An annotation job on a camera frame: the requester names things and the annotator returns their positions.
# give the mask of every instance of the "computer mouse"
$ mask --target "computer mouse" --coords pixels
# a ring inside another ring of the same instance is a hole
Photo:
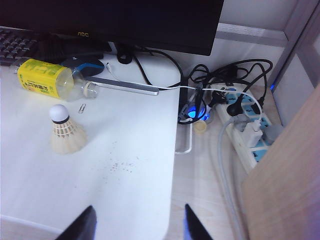
[[[84,77],[97,75],[105,69],[104,64],[98,59],[85,56],[68,58],[61,65],[72,70],[77,68]]]

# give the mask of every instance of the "yellow bottle label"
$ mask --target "yellow bottle label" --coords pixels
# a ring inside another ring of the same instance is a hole
[[[66,67],[35,59],[29,59],[18,69],[17,74],[26,90],[59,98],[56,81]]]

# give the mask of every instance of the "computer monitor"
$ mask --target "computer monitor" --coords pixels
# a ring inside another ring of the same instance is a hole
[[[0,26],[207,55],[223,0],[1,0]]]

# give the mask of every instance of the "shuttlecock cork tip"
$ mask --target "shuttlecock cork tip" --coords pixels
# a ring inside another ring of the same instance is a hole
[[[49,110],[51,120],[56,124],[62,124],[68,121],[69,112],[68,109],[62,104],[54,105]]]

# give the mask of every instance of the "badminton shuttlecock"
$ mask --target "badminton shuttlecock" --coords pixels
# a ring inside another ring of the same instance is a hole
[[[53,122],[51,146],[56,153],[74,153],[86,145],[87,135],[84,129],[70,118],[65,106],[52,106],[49,115]]]

